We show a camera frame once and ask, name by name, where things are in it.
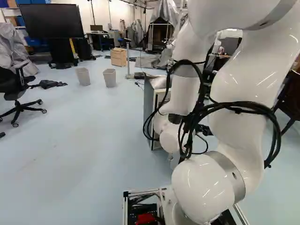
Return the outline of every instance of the blue floor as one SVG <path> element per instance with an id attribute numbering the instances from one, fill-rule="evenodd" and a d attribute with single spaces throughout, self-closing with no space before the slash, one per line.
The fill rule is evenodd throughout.
<path id="1" fill-rule="evenodd" d="M 139 54 L 131 51 L 130 56 Z M 134 64 L 131 71 L 141 71 Z M 48 79 L 69 85 L 28 90 L 21 103 L 41 98 L 48 113 L 22 113 L 19 128 L 11 127 L 12 116 L 0 124 L 7 134 L 0 140 L 0 224 L 119 225 L 123 190 L 170 184 L 166 153 L 151 152 L 143 136 L 143 91 L 124 78 L 127 68 L 112 66 L 104 58 L 79 66 L 89 70 L 90 86 L 79 85 L 74 67 L 39 65 L 35 83 Z M 117 70 L 116 88 L 105 87 L 102 72 L 107 68 Z M 0 113 L 11 106 L 0 96 Z M 277 116 L 283 127 L 288 118 L 281 112 Z M 271 125 L 263 140 L 266 151 L 270 131 Z M 217 140 L 208 141 L 213 150 Z M 262 185 L 241 202 L 252 225 L 296 222 L 299 144 L 300 125 L 295 124 L 283 137 L 282 152 Z M 205 146 L 199 140 L 195 145 L 200 150 Z"/>

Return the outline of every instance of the chair wheel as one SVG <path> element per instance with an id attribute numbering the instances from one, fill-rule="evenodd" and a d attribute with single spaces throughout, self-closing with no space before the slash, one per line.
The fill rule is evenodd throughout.
<path id="1" fill-rule="evenodd" d="M 19 124 L 17 122 L 12 123 L 13 127 L 17 128 Z"/>

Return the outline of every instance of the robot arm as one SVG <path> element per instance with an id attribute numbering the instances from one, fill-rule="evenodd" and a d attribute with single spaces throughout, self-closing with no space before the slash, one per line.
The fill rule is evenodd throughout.
<path id="1" fill-rule="evenodd" d="M 300 51 L 300 2 L 189 0 L 188 9 L 189 22 L 177 37 L 174 59 L 203 61 L 217 31 L 244 30 L 239 48 L 216 75 L 210 96 L 217 102 L 251 101 L 271 108 Z M 188 115 L 195 106 L 199 85 L 191 66 L 178 68 L 170 102 L 160 114 Z M 222 109 L 212 113 L 209 122 L 219 140 L 217 149 L 183 161 L 172 175 L 179 205 L 198 224 L 208 224 L 253 192 L 264 170 L 264 116 Z M 182 131 L 178 128 L 156 115 L 154 129 L 170 153 L 179 149 L 177 137 Z"/>

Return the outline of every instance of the white wastebasket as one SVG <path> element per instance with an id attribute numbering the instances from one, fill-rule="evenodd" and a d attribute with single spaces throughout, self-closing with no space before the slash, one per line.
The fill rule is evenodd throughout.
<path id="1" fill-rule="evenodd" d="M 87 68 L 76 68 L 76 74 L 79 80 L 80 85 L 88 86 L 90 85 L 90 74 Z"/>
<path id="2" fill-rule="evenodd" d="M 105 84 L 108 88 L 113 88 L 116 86 L 116 70 L 115 69 L 106 69 L 103 71 L 103 76 Z"/>

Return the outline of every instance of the black office chair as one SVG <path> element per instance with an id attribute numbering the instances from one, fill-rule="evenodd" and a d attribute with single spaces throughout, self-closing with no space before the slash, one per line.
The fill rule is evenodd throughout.
<path id="1" fill-rule="evenodd" d="M 25 104 L 21 104 L 18 99 L 26 92 L 26 90 L 30 87 L 28 85 L 29 82 L 34 81 L 36 78 L 34 76 L 27 76 L 24 77 L 23 67 L 26 66 L 28 63 L 17 67 L 16 74 L 14 74 L 10 69 L 5 69 L 0 67 L 0 92 L 5 93 L 4 99 L 6 101 L 15 101 L 15 107 L 6 113 L 0 115 L 0 122 L 3 121 L 3 117 L 10 115 L 15 112 L 14 119 L 11 121 L 13 127 L 17 128 L 19 126 L 16 120 L 18 119 L 21 112 L 24 110 L 29 111 L 41 111 L 42 113 L 47 113 L 46 109 L 37 109 L 29 107 L 30 105 L 34 104 L 43 104 L 41 99 L 29 102 Z"/>

